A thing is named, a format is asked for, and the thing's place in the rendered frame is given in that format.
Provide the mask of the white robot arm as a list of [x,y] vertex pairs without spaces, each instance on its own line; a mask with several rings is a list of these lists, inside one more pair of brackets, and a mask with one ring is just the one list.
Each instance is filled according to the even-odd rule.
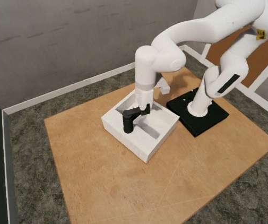
[[215,6],[218,10],[209,16],[175,24],[160,33],[151,46],[137,49],[138,89],[159,88],[162,94],[169,93],[170,87],[161,73],[177,72],[186,63],[185,54],[177,44],[185,41],[216,44],[248,25],[251,29],[242,32],[221,56],[220,66],[205,71],[188,111],[196,117],[205,116],[213,98],[223,97],[247,76],[246,58],[268,41],[268,0],[215,0]]

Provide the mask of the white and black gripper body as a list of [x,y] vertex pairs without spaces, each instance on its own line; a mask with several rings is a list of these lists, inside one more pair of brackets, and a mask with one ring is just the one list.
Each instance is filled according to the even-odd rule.
[[[153,88],[154,89],[154,88]],[[153,105],[153,89],[144,91],[135,86],[135,97],[139,105],[140,110],[145,110],[146,105],[150,104],[150,108]]]

